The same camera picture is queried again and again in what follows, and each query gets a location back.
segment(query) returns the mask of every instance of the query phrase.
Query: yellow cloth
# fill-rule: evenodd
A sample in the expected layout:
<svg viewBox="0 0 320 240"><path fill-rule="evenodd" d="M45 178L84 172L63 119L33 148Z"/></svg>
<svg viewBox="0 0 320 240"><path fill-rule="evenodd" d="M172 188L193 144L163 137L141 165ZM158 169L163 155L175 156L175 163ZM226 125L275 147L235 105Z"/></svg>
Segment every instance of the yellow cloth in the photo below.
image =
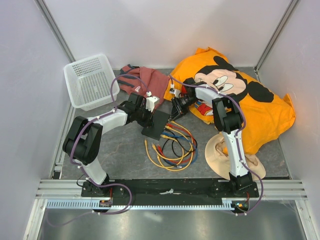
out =
<svg viewBox="0 0 320 240"><path fill-rule="evenodd" d="M246 119L242 133L246 154L256 154L263 144L277 139L288 130L296 119L288 94L281 99L254 78L234 68L226 56L210 47L198 48L195 55L182 60L171 75L181 82L188 78L196 82L204 81L225 95L236 94L234 98L239 101ZM169 93L170 83L164 94L166 100L174 97ZM174 82L174 88L182 90L177 82ZM214 122L211 103L198 101L189 110L207 124Z"/></svg>

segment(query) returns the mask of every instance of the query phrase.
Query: black cartoon ear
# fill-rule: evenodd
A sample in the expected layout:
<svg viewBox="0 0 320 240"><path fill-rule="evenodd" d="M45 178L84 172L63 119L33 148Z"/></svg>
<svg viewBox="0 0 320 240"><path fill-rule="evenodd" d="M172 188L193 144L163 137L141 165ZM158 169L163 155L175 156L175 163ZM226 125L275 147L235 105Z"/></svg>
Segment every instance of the black cartoon ear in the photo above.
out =
<svg viewBox="0 0 320 240"><path fill-rule="evenodd" d="M226 60L224 60L220 56L214 56L213 60L215 61L216 64L218 64L219 66L223 67L226 70L239 71L238 69L234 68L234 66L232 66L230 63L228 63Z"/></svg>
<svg viewBox="0 0 320 240"><path fill-rule="evenodd" d="M259 82L251 81L246 86L249 95L261 103L271 103L274 100L274 94L268 88L262 86Z"/></svg>

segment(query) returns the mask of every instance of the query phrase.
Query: beige hat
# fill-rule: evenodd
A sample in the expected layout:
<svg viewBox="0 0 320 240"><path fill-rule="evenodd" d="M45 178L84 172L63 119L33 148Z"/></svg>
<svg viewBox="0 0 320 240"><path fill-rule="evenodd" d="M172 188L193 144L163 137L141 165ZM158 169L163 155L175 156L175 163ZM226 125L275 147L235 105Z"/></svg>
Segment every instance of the beige hat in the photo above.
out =
<svg viewBox="0 0 320 240"><path fill-rule="evenodd" d="M226 147L225 139L222 135L217 134L212 137L205 146L204 156L210 168L224 179L230 180L230 161L228 155L223 153ZM245 154L245 160L248 167L258 174L262 179L266 176L265 167L259 161L256 155ZM252 179L257 181L258 178L252 174Z"/></svg>

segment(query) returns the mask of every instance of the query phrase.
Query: laundry basket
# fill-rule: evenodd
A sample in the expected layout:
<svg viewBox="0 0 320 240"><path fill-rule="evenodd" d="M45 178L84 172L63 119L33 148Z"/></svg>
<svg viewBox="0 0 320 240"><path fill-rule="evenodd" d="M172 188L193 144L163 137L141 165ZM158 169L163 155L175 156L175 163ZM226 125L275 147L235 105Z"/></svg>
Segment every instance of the laundry basket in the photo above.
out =
<svg viewBox="0 0 320 240"><path fill-rule="evenodd" d="M63 70L74 108L89 111L112 102L111 83L115 74L104 54L75 61L66 65ZM112 88L116 100L120 91L117 81Z"/></svg>

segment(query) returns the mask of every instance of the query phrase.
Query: red cloth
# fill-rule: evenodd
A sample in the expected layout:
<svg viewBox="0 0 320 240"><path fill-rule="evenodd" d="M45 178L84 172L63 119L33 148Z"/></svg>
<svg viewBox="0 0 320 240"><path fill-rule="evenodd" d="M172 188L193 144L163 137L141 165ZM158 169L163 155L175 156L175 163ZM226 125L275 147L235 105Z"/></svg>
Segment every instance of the red cloth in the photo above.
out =
<svg viewBox="0 0 320 240"><path fill-rule="evenodd" d="M158 70L148 67L133 67L131 65L124 66L120 70L120 74L130 74L140 78L149 88L152 96L156 96L160 99L160 104L164 101L164 95L169 83L169 76L164 75ZM138 93L147 97L146 87L136 78L130 78L129 76L122 76L118 78L120 89L126 91L127 94Z"/></svg>

